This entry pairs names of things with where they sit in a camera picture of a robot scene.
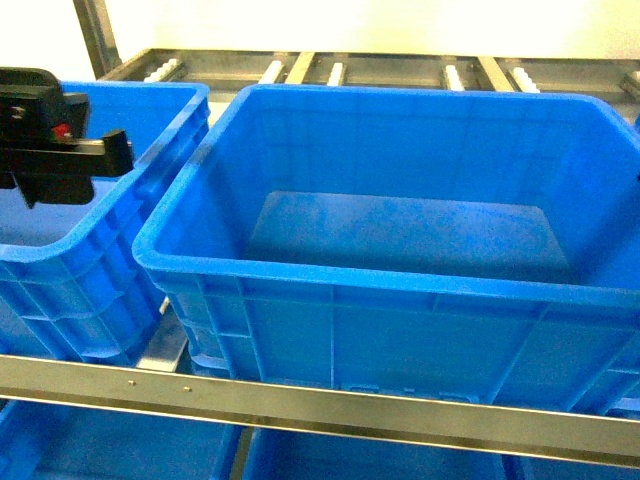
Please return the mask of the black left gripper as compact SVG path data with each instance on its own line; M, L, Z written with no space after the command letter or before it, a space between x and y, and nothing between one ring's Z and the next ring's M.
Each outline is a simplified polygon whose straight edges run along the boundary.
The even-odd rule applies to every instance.
M119 178L133 170L134 156L125 131L99 140L55 140L52 128L71 126L73 138L85 135L88 95L65 92L60 81L39 68L1 68L1 152L7 180L27 207L36 204L86 205L95 177Z

